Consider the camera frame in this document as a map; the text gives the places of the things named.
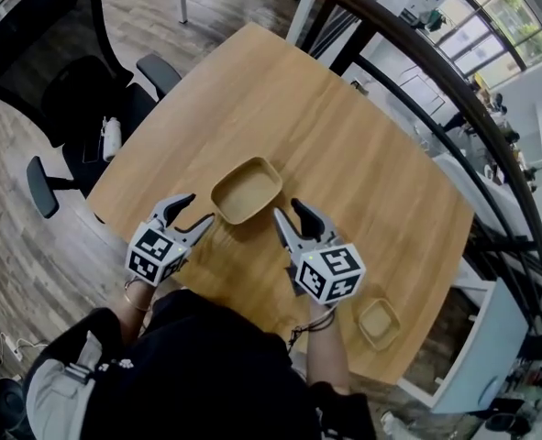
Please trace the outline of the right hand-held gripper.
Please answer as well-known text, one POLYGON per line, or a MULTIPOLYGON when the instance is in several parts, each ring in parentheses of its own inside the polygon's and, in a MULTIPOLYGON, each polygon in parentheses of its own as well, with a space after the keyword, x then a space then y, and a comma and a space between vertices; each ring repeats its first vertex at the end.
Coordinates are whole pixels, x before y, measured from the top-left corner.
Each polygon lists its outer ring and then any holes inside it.
POLYGON ((290 254, 286 269, 297 295, 307 293, 316 303, 336 304, 353 296, 366 267, 352 243, 346 243, 333 221, 298 198, 291 206, 299 216, 301 236, 288 215, 273 209, 273 221, 283 248, 290 254))

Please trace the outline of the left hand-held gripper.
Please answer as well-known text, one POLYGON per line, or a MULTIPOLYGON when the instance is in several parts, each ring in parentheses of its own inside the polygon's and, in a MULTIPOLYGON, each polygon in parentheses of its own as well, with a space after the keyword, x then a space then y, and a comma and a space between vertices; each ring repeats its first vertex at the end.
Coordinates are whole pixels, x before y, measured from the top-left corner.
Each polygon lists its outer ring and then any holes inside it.
POLYGON ((204 215, 187 229, 174 227, 165 232, 178 214, 196 197, 194 193, 176 194, 158 201, 149 222, 141 222, 127 248, 125 269, 152 287, 158 287, 181 269, 191 250, 214 223, 214 213, 204 215))

